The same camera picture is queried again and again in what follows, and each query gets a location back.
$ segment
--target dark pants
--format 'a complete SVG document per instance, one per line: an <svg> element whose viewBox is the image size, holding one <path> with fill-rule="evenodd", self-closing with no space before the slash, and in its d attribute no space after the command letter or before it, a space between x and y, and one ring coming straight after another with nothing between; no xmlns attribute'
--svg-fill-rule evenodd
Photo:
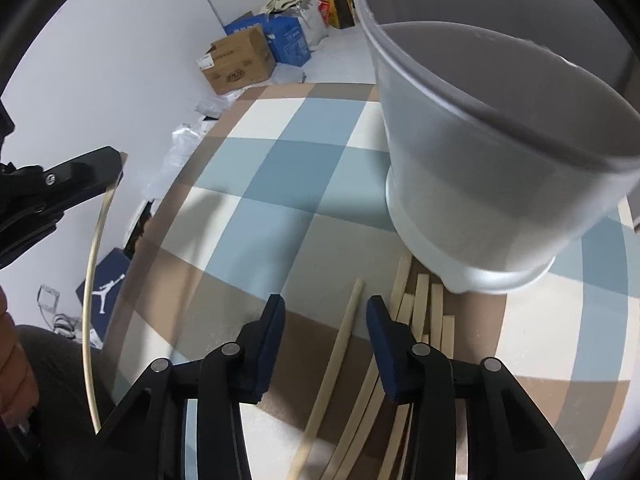
<svg viewBox="0 0 640 480"><path fill-rule="evenodd" d="M94 439L84 390L82 353L78 343L34 326L18 326L18 338L40 389L32 430L40 439L47 480L68 480L76 461ZM95 396L100 421L114 404L95 369L99 352L92 349Z"/></svg>

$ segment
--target brown cardboard box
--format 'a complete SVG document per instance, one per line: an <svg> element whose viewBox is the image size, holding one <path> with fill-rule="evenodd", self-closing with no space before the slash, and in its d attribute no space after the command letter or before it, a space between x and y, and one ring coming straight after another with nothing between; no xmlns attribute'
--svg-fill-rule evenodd
<svg viewBox="0 0 640 480"><path fill-rule="evenodd" d="M217 94L265 81L275 65L260 25L211 43L206 56L198 60L200 70Z"/></svg>

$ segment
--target human hand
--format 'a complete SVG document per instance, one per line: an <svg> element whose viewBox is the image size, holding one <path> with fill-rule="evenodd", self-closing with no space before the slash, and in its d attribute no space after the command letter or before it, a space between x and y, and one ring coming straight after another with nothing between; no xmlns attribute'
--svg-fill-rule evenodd
<svg viewBox="0 0 640 480"><path fill-rule="evenodd" d="M40 399L38 385L24 350L18 343L14 320L6 311L0 288L0 415L12 428L25 422Z"/></svg>

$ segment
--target table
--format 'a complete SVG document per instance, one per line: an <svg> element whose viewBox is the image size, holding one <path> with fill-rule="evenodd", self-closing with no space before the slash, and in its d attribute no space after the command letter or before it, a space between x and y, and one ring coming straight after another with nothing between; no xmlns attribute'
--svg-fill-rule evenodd
<svg viewBox="0 0 640 480"><path fill-rule="evenodd" d="M254 478L285 478L354 281L364 280L363 298L388 300L406 250L386 210L388 167L375 86L245 92L190 158L140 242L104 346L114 396L159 356L194 360L233 340L279 292L287 322L271 388L242 417ZM407 290L418 270L414 262ZM607 451L636 362L639 270L625 200L529 288L445 296L444 313L456 316L454 357L500 358L587 478ZM308 478L328 462L370 356L363 299ZM376 477L393 412L385 403L350 478ZM190 474L193 414L190 406ZM458 468L462 474L464 460Z"/></svg>

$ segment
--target cardboard box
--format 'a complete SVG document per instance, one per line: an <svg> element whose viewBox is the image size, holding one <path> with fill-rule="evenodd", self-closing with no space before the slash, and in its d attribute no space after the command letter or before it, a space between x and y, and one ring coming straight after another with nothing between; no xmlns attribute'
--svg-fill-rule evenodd
<svg viewBox="0 0 640 480"><path fill-rule="evenodd" d="M225 32L231 34L254 25L262 26L271 53L278 63L303 66L311 58L300 22L292 16L269 17L266 14L258 14L238 18L225 26Z"/></svg>
<svg viewBox="0 0 640 480"><path fill-rule="evenodd" d="M276 62L262 27L240 30L211 43L198 66L217 94L267 80Z"/></svg>

